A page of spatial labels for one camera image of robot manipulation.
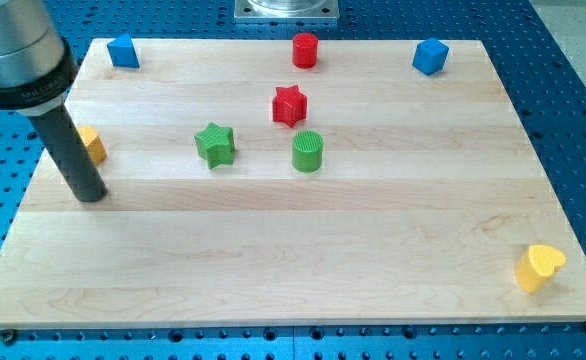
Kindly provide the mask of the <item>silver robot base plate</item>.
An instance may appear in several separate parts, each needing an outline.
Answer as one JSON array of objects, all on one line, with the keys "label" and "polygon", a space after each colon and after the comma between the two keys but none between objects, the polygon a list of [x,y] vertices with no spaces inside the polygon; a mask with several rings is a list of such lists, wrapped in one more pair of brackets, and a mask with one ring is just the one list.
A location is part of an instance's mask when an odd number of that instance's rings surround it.
[{"label": "silver robot base plate", "polygon": [[236,0],[234,18],[266,19],[338,19],[338,0]]}]

